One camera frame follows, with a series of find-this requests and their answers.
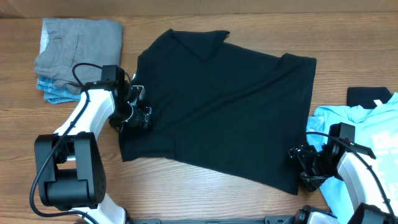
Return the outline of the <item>black t-shirt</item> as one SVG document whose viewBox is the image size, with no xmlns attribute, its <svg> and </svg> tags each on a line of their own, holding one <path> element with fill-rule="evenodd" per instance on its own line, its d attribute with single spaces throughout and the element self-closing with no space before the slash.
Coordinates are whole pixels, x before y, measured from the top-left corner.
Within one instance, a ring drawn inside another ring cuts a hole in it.
<svg viewBox="0 0 398 224">
<path fill-rule="evenodd" d="M 228 31 L 168 30 L 137 59 L 148 131 L 125 127 L 124 161 L 164 157 L 297 194 L 289 150 L 305 141 L 315 58 L 226 42 Z"/>
</svg>

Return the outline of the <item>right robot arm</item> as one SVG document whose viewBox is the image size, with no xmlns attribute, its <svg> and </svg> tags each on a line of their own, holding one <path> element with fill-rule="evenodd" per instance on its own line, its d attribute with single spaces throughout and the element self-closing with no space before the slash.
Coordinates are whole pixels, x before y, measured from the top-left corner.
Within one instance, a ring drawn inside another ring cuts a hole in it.
<svg viewBox="0 0 398 224">
<path fill-rule="evenodd" d="M 354 142 L 355 127 L 333 124 L 328 134 L 311 132 L 328 138 L 317 151 L 307 143 L 289 150 L 289 157 L 299 169 L 299 184 L 309 192 L 335 177 L 348 189 L 354 213 L 350 223 L 397 223 L 397 213 L 388 199 L 373 165 L 372 149 Z"/>
</svg>

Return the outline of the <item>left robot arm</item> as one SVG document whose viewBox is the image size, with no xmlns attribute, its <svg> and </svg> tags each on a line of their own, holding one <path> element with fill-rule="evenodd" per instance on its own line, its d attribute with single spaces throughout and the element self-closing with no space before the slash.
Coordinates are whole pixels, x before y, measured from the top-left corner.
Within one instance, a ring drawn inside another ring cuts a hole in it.
<svg viewBox="0 0 398 224">
<path fill-rule="evenodd" d="M 100 67 L 101 78 L 82 83 L 81 99 L 66 122 L 34 143 L 37 175 L 29 203 L 40 217 L 78 215 L 86 223 L 131 223 L 129 212 L 106 193 L 97 138 L 109 123 L 117 132 L 149 130 L 152 109 L 145 88 L 117 65 Z"/>
</svg>

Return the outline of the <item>light blue t-shirt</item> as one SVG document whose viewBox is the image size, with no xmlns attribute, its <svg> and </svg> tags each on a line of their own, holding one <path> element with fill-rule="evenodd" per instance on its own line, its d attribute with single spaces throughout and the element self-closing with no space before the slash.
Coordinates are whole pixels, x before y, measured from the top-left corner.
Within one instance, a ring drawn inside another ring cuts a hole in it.
<svg viewBox="0 0 398 224">
<path fill-rule="evenodd" d="M 329 134 L 332 124 L 346 123 L 355 126 L 354 142 L 370 147 L 376 155 L 373 170 L 391 201 L 397 215 L 397 92 L 386 103 L 379 103 L 374 109 L 362 106 L 320 106 L 313 116 L 308 117 L 307 131 Z M 307 141 L 321 151 L 327 138 L 307 135 Z M 331 177 L 321 185 L 320 190 L 340 223 L 348 223 L 354 209 L 345 183 Z"/>
</svg>

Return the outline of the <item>folded black garment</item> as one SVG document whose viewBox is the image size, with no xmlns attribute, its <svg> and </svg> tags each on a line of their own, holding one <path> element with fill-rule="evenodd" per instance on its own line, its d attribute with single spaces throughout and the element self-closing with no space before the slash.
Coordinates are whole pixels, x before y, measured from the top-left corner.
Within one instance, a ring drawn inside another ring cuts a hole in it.
<svg viewBox="0 0 398 224">
<path fill-rule="evenodd" d="M 386 104 L 391 98 L 392 93 L 386 87 L 348 87 L 346 104 L 370 110 Z"/>
</svg>

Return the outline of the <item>folded blue jeans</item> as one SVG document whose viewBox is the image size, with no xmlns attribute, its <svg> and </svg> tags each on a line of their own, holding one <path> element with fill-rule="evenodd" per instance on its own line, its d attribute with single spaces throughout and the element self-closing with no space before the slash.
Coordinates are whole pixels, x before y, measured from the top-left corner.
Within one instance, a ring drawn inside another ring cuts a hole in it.
<svg viewBox="0 0 398 224">
<path fill-rule="evenodd" d="M 39 76 L 36 87 L 44 93 L 44 100 L 55 105 L 59 103 L 68 103 L 80 101 L 80 95 L 72 94 L 65 87 L 56 87 L 55 80 L 49 77 Z"/>
</svg>

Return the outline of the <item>folded grey shorts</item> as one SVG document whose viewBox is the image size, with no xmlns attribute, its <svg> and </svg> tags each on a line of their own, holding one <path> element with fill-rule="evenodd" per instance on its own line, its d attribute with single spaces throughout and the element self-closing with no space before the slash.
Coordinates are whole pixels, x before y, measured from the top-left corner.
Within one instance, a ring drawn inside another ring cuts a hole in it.
<svg viewBox="0 0 398 224">
<path fill-rule="evenodd" d="M 119 65 L 123 44 L 123 27 L 111 20 L 45 18 L 48 34 L 45 50 L 35 59 L 35 73 L 55 81 L 57 88 L 72 94 L 80 86 L 72 74 L 78 63 Z"/>
</svg>

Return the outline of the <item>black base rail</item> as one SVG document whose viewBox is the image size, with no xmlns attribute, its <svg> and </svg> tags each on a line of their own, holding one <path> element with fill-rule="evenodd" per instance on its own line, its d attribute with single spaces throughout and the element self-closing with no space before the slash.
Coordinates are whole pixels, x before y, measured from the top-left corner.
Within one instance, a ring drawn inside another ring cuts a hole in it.
<svg viewBox="0 0 398 224">
<path fill-rule="evenodd" d="M 233 219 L 204 219 L 204 220 L 160 220 L 134 219 L 131 224 L 289 224 L 294 222 L 293 215 L 266 216 L 264 218 L 233 218 Z"/>
</svg>

